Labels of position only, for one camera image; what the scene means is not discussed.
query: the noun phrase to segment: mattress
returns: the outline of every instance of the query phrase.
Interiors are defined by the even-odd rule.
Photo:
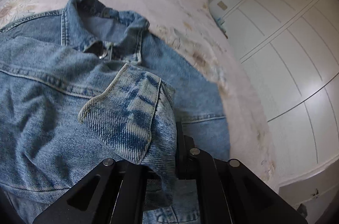
[[[0,0],[0,27],[18,18],[63,8],[68,0]],[[116,10],[133,10],[148,19],[150,32],[182,55],[209,81],[223,101],[231,158],[242,161],[277,190],[272,135],[260,100],[217,27],[208,0],[100,0]]]

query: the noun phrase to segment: blue object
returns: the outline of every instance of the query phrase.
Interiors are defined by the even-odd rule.
[[[227,121],[216,84],[148,26],[69,0],[0,30],[0,185],[26,223],[107,157],[161,173],[162,186],[147,186],[145,223],[199,222],[195,182],[174,185],[174,123],[228,160]]]

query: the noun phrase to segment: denim fabric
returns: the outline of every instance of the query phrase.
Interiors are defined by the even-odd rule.
[[[157,209],[145,212],[144,222],[198,221],[194,181],[176,181],[173,204],[159,208],[168,206],[173,187],[167,173],[174,167],[170,157],[175,143],[173,131],[166,130],[174,124],[169,108],[197,147],[222,160],[229,154],[227,121],[217,86],[152,35],[148,26],[135,12],[118,12],[97,0],[69,0],[62,10],[16,20],[0,30],[0,185],[12,200],[25,198],[36,202],[35,207],[51,204],[104,158],[141,159],[157,172],[165,171],[162,187],[147,187],[146,204]],[[128,80],[115,81],[122,68],[126,78],[134,76],[134,67],[125,63],[149,72],[140,71],[144,75],[139,78],[150,89],[155,88],[152,78],[157,78],[156,118],[148,130],[142,122],[135,130],[119,119],[130,114],[144,118],[137,112],[140,103],[149,122],[148,105],[155,103],[153,94],[145,99],[141,88],[126,84]],[[174,99],[169,85],[176,91]],[[138,102],[131,103],[117,89],[130,91]],[[114,126],[119,122],[122,137],[130,132],[130,142],[118,141]],[[151,145],[143,157],[140,149],[147,146],[150,134]],[[131,155],[129,149],[138,152]]]

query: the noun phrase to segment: printed flower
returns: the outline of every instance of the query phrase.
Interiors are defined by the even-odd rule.
[[[16,19],[33,15],[35,12],[34,4],[30,4],[31,0],[7,0],[0,8],[0,26],[4,26]]]

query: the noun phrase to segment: bed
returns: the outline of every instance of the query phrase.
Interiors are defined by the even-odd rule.
[[[60,9],[68,0],[0,0],[0,27],[18,18]],[[231,158],[237,158],[277,190],[272,136],[260,100],[214,22],[208,0],[100,0],[148,19],[150,32],[165,41],[218,85],[228,121]]]

